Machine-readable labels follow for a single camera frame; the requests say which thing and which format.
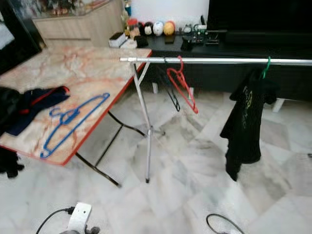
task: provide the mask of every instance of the decorative items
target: decorative items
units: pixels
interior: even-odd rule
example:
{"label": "decorative items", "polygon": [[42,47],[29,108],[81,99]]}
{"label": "decorative items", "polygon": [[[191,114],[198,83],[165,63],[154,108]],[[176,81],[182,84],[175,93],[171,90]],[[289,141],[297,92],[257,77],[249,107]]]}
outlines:
{"label": "decorative items", "polygon": [[145,35],[150,36],[153,34],[153,23],[152,22],[146,22],[144,25],[144,32]]}
{"label": "decorative items", "polygon": [[164,24],[160,21],[157,21],[153,26],[153,32],[156,36],[160,36],[163,32]]}
{"label": "decorative items", "polygon": [[85,8],[95,7],[105,0],[89,0],[85,4],[83,0],[11,0],[14,8],[22,18],[38,16],[63,16],[63,15],[84,15]]}
{"label": "decorative items", "polygon": [[173,33],[175,33],[175,23],[173,21],[168,21],[165,23],[164,25],[164,34],[166,36],[170,36],[172,35]]}
{"label": "decorative items", "polygon": [[138,29],[140,30],[141,36],[144,36],[144,35],[145,35],[145,32],[144,32],[144,23],[143,23],[143,22],[139,22],[139,23],[137,23],[137,24],[138,24]]}
{"label": "decorative items", "polygon": [[183,29],[184,33],[191,33],[192,32],[192,25],[191,24],[186,24],[184,29]]}
{"label": "decorative items", "polygon": [[140,30],[138,28],[138,23],[136,18],[130,18],[127,21],[129,27],[129,33],[131,39],[134,39],[135,36],[140,36]]}
{"label": "decorative items", "polygon": [[131,0],[125,0],[125,10],[128,12],[128,15],[131,16]]}
{"label": "decorative items", "polygon": [[126,36],[129,36],[130,33],[129,33],[129,29],[128,29],[128,19],[129,19],[129,15],[128,15],[128,12],[123,9],[122,11],[122,14],[121,14],[121,19],[122,19],[122,23],[123,23],[123,27],[124,27],[124,32],[125,32],[125,35]]}

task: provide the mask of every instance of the marble tile floor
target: marble tile floor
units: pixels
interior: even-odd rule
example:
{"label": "marble tile floor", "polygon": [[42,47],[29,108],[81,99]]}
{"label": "marble tile floor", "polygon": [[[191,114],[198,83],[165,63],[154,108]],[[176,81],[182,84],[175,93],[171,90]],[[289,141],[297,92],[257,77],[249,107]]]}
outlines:
{"label": "marble tile floor", "polygon": [[[195,115],[181,98],[177,113],[163,90],[144,90],[154,127],[166,131],[152,140],[150,184],[144,181],[146,140],[128,129],[99,165],[121,189],[75,157],[59,167],[22,156],[25,170],[16,179],[0,175],[0,233],[33,234],[52,211],[78,201],[93,206],[88,225],[99,226],[102,234],[212,234],[205,221],[210,213],[227,216],[247,234],[311,233],[311,103],[286,101],[279,113],[265,107],[262,158],[243,165],[234,182],[224,169],[227,140],[219,137],[234,106],[229,94],[196,93]],[[146,130],[133,87],[111,111]],[[117,128],[105,117],[79,152],[94,162]],[[61,233],[69,218],[54,216],[42,233]]]}

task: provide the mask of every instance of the black metal table leg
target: black metal table leg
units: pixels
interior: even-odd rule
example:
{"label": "black metal table leg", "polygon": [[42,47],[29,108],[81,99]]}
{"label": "black metal table leg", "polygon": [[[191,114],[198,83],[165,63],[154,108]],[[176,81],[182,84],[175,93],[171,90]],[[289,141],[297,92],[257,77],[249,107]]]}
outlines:
{"label": "black metal table leg", "polygon": [[96,171],[97,173],[99,173],[101,176],[104,176],[105,178],[107,178],[110,182],[112,182],[113,184],[115,184],[117,187],[121,187],[121,184],[119,184],[118,182],[116,182],[114,179],[112,179],[109,175],[107,175],[106,173],[100,171],[97,167],[93,166],[90,162],[88,162],[84,157],[82,157],[78,152],[76,153],[76,156],[82,161],[84,162],[88,167],[90,167],[92,170]]}
{"label": "black metal table leg", "polygon": [[115,120],[115,121],[116,121],[117,123],[119,123],[121,126],[123,126],[123,127],[125,127],[125,128],[129,128],[129,129],[131,129],[131,130],[134,130],[134,131],[140,133],[142,136],[146,137],[146,134],[143,133],[140,129],[135,128],[135,127],[131,127],[131,126],[127,125],[127,124],[124,124],[124,123],[121,122],[119,119],[117,119],[110,111],[108,111],[108,114],[110,115],[110,117],[113,118],[113,120]]}
{"label": "black metal table leg", "polygon": [[76,156],[82,161],[84,162],[88,167],[90,167],[92,170],[94,170],[95,172],[99,173],[101,176],[104,176],[105,178],[107,178],[110,182],[112,182],[113,184],[115,184],[117,187],[121,187],[121,184],[119,184],[118,182],[116,182],[114,179],[112,179],[109,175],[107,175],[106,173],[100,171],[97,166],[98,164],[101,162],[101,160],[103,159],[104,155],[106,154],[106,152],[108,151],[108,149],[110,148],[110,146],[113,144],[114,140],[116,139],[116,137],[118,136],[119,132],[121,131],[122,127],[126,127],[129,128],[131,130],[136,131],[137,133],[141,134],[142,136],[146,137],[146,134],[143,133],[140,129],[135,128],[135,127],[131,127],[127,124],[124,124],[123,122],[121,122],[119,119],[117,119],[110,111],[108,112],[108,114],[110,115],[110,117],[113,118],[113,120],[115,120],[117,123],[120,124],[120,127],[118,129],[118,131],[116,132],[116,134],[114,135],[113,139],[109,142],[108,146],[106,147],[106,149],[104,150],[104,152],[102,153],[101,157],[97,160],[97,162],[95,163],[95,165],[92,165],[89,161],[87,161],[84,157],[82,157],[78,152],[76,153]]}

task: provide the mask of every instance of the marble pattern tabletop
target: marble pattern tabletop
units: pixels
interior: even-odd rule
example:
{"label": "marble pattern tabletop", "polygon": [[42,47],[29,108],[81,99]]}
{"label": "marble pattern tabletop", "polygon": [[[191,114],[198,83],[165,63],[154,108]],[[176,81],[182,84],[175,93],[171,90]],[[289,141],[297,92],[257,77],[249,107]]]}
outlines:
{"label": "marble pattern tabletop", "polygon": [[[150,49],[94,47],[46,49],[0,76],[0,86],[14,88],[23,93],[34,88],[65,85],[70,89],[70,97],[57,105],[61,112],[76,108],[96,95],[110,94],[110,97],[45,159],[52,164],[65,165],[132,82],[134,74],[130,64],[119,62],[119,57],[147,57],[150,54]],[[100,100],[89,103],[70,124],[61,126],[51,139],[49,148],[57,145],[99,102]],[[45,141],[59,123],[59,117],[49,116],[51,109],[39,112],[18,136],[4,133],[0,137],[0,146],[39,159]]]}

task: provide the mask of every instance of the black t-shirt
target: black t-shirt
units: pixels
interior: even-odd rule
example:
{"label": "black t-shirt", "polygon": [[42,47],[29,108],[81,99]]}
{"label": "black t-shirt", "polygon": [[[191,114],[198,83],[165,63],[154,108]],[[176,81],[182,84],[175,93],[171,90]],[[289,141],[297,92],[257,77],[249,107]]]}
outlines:
{"label": "black t-shirt", "polygon": [[242,163],[254,163],[260,160],[260,125],[263,104],[272,104],[276,100],[279,86],[262,78],[262,70],[254,69],[242,81],[230,96],[236,104],[220,136],[229,140],[225,155],[226,171],[233,180]]}

